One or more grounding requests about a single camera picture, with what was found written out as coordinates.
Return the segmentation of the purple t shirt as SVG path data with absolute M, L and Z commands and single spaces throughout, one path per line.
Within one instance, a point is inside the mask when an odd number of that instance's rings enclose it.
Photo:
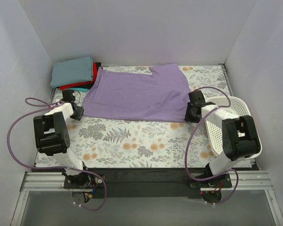
M 115 120 L 183 122 L 190 87 L 176 64 L 150 67 L 150 74 L 99 69 L 85 96 L 84 116 Z

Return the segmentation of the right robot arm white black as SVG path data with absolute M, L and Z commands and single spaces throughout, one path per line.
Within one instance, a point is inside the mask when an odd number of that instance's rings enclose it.
M 252 116 L 237 115 L 225 111 L 231 107 L 231 99 L 225 98 L 227 105 L 217 105 L 205 100 L 201 89 L 188 94 L 189 102 L 186 108 L 185 121 L 196 123 L 185 150 L 184 166 L 188 178 L 198 182 L 205 182 L 209 187 L 215 187 L 221 182 L 221 176 L 230 172 L 240 160 L 252 158 L 261 152 L 261 142 Z M 221 129 L 221 153 L 205 167 L 203 174 L 194 177 L 190 174 L 187 157 L 191 140 L 199 126 L 208 121 Z

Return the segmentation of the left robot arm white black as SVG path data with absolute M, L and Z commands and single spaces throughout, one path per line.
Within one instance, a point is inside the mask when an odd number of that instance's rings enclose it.
M 68 119 L 80 121 L 84 109 L 75 103 L 72 90 L 63 90 L 61 101 L 48 113 L 34 117 L 36 147 L 39 153 L 53 157 L 64 166 L 67 176 L 75 176 L 75 183 L 80 188 L 87 188 L 91 177 L 81 172 L 84 170 L 84 163 L 70 149 L 71 141 L 66 125 Z

